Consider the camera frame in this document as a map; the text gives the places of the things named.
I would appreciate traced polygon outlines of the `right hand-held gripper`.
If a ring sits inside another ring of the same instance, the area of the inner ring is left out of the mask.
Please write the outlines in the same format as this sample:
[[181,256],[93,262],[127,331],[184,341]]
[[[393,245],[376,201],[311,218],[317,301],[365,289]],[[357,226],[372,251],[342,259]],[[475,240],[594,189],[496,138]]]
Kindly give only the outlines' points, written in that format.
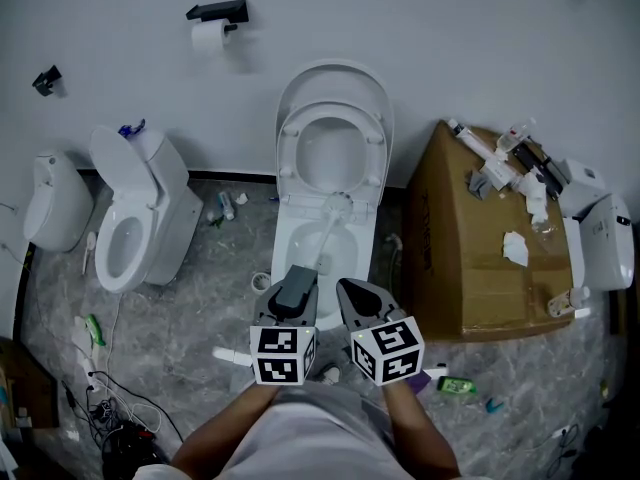
[[336,294],[350,332],[351,361],[366,378],[384,386],[422,370],[425,345],[416,320],[398,307],[389,291],[341,278]]

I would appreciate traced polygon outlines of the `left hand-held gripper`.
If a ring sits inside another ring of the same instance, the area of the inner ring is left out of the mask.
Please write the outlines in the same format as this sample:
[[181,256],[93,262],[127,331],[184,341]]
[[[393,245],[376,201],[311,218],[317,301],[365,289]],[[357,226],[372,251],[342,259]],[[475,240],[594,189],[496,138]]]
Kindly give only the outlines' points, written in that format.
[[282,284],[279,281],[270,286],[254,306],[250,353],[255,380],[260,385],[302,385],[316,358],[318,282],[314,280],[304,292],[300,318],[278,321],[271,300]]

